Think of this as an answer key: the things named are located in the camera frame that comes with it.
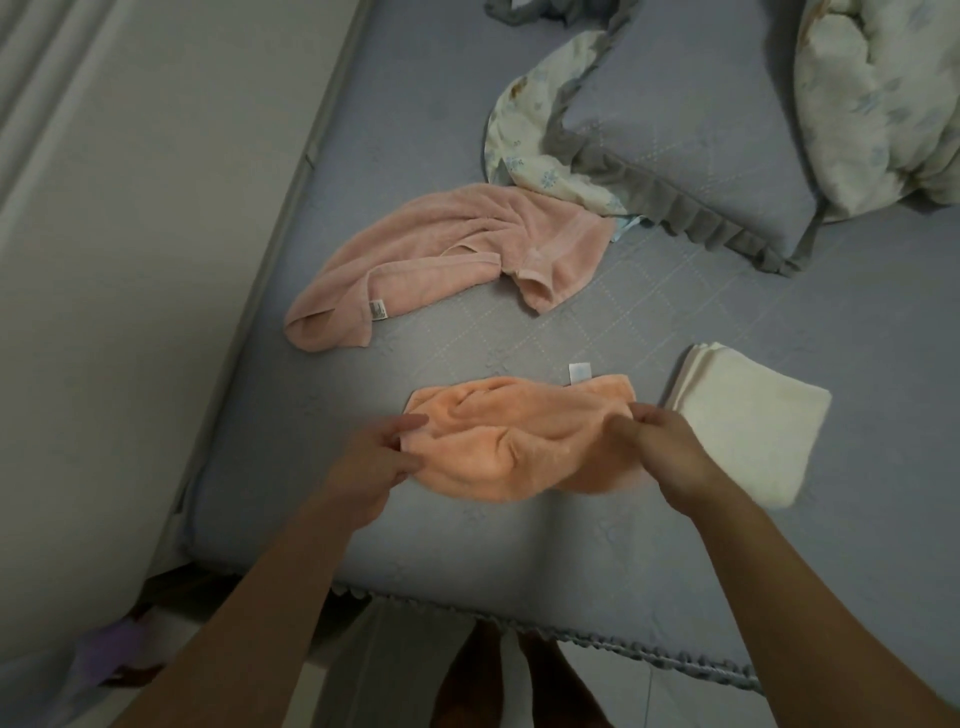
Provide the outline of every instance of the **white towel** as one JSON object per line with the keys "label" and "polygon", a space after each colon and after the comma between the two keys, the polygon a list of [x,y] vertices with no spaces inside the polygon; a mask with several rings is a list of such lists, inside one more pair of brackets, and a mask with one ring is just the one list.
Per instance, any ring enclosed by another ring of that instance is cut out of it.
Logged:
{"label": "white towel", "polygon": [[721,344],[687,355],[667,402],[717,464],[764,508],[793,504],[830,407],[830,392]]}

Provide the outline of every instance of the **floor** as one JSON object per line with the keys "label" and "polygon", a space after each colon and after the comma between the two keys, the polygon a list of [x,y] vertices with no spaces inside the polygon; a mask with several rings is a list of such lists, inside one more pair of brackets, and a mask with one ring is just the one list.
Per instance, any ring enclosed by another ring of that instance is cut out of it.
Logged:
{"label": "floor", "polygon": [[[199,625],[159,610],[146,617],[148,635],[143,652],[132,667],[169,663],[199,630]],[[309,728],[324,687],[327,667],[304,663],[282,728]],[[67,728],[107,728],[139,695],[139,690],[107,690],[104,699]]]}
{"label": "floor", "polygon": [[[426,726],[450,661],[472,627],[465,617],[380,602],[369,626],[345,646],[327,675],[315,728]],[[561,649],[615,725],[637,728],[774,728],[755,693],[658,670],[606,650]],[[532,728],[530,675],[516,643],[501,645],[506,706],[503,728]]]}

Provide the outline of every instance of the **white label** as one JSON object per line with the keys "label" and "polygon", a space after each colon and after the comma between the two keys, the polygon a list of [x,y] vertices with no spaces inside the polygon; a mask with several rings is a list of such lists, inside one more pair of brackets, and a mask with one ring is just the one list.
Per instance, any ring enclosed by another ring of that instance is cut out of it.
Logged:
{"label": "white label", "polygon": [[370,315],[374,321],[383,321],[387,318],[387,306],[383,304],[383,299],[377,299],[370,302]]}
{"label": "white label", "polygon": [[570,384],[579,384],[588,379],[593,379],[593,372],[588,361],[570,365]]}

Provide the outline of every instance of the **orange towel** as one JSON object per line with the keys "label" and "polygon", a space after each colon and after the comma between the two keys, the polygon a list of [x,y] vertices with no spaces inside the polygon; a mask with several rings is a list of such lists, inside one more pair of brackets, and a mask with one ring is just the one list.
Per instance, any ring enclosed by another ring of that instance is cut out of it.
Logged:
{"label": "orange towel", "polygon": [[505,502],[547,488],[605,493],[639,468],[636,456],[604,429],[630,416],[634,388],[623,375],[558,387],[513,376],[427,387],[405,412],[430,417],[401,438],[422,456],[417,480],[444,496]]}
{"label": "orange towel", "polygon": [[407,203],[355,235],[297,296],[284,326],[307,352],[368,346],[371,302],[388,316],[501,273],[538,313],[593,277],[615,221],[519,187],[471,184]]}

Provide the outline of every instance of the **gray bed sheet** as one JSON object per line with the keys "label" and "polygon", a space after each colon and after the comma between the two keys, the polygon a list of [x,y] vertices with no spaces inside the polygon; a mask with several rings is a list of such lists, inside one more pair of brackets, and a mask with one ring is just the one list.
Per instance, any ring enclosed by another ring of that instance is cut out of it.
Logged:
{"label": "gray bed sheet", "polygon": [[[347,432],[418,387],[497,373],[564,383],[568,363],[589,361],[657,401],[686,348],[716,340],[833,393],[804,490],[774,518],[868,628],[960,703],[960,208],[894,206],[827,227],[796,279],[636,228],[545,316],[502,280],[375,324],[368,349],[306,354],[283,338],[287,306],[353,233],[481,180],[493,101],[565,37],[551,23],[506,27],[475,0],[374,8],[191,493],[191,553],[247,568]],[[696,532],[650,482],[510,505],[407,482],[337,579],[756,687]]]}

